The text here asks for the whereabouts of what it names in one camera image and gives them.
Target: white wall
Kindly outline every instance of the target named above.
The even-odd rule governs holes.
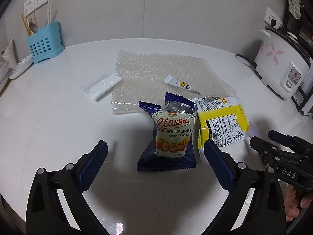
[[[29,54],[21,13],[26,0],[5,11],[7,39],[18,60]],[[266,7],[281,18],[286,0],[54,0],[65,46],[115,38],[160,38],[199,43],[254,58]],[[46,5],[36,11],[39,26]]]
[[[0,52],[4,51],[9,45],[7,41],[7,33],[4,17],[0,18]]]

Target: cookie image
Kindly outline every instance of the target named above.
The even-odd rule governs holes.
[[[162,145],[162,147],[161,147],[161,150],[164,151],[164,152],[168,151],[169,150],[169,144],[168,143],[164,143]]]
[[[184,146],[184,147],[187,147],[188,142],[189,142],[189,141],[183,141],[183,143],[182,143],[182,144],[183,144],[183,146]]]
[[[165,140],[163,138],[157,138],[156,140],[156,148],[160,149],[163,144],[165,143]]]
[[[179,145],[177,143],[171,143],[170,146],[168,147],[168,150],[171,152],[177,152],[179,150]]]
[[[179,151],[184,151],[187,144],[183,141],[179,142],[178,144],[179,144]]]

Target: white paper packet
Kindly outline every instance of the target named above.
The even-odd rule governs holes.
[[[187,83],[180,81],[177,78],[174,78],[172,75],[167,75],[167,77],[165,78],[164,82],[166,84],[170,84],[172,86],[177,86],[182,88],[183,90],[189,91],[191,93],[200,95],[200,93],[198,91],[196,91],[195,89],[193,89],[190,85],[188,85]]]
[[[106,91],[115,86],[122,78],[115,73],[111,75],[104,74],[97,79],[91,80],[84,88],[84,92],[92,99],[96,100]]]

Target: nutrition label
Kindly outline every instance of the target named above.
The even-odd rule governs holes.
[[[217,109],[237,105],[237,102],[234,97],[216,99],[211,102],[206,102],[202,98],[197,98],[197,101],[200,106],[198,107],[198,110],[199,110],[198,112],[217,110]]]
[[[235,114],[214,118],[207,122],[212,129],[213,140],[219,147],[234,143],[244,135]]]

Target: power cord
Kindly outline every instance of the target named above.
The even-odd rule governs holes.
[[[242,62],[243,64],[247,65],[248,67],[251,68],[251,66],[252,66],[254,70],[256,69],[256,66],[257,66],[257,65],[256,65],[256,63],[255,63],[254,61],[252,61],[251,59],[246,58],[246,57],[244,57],[244,56],[242,56],[242,55],[239,55],[239,54],[236,54],[235,57],[236,57],[240,62]],[[249,65],[249,64],[246,64],[245,62],[243,62],[241,59],[239,59],[239,57],[245,59],[248,63],[250,63],[250,65]]]

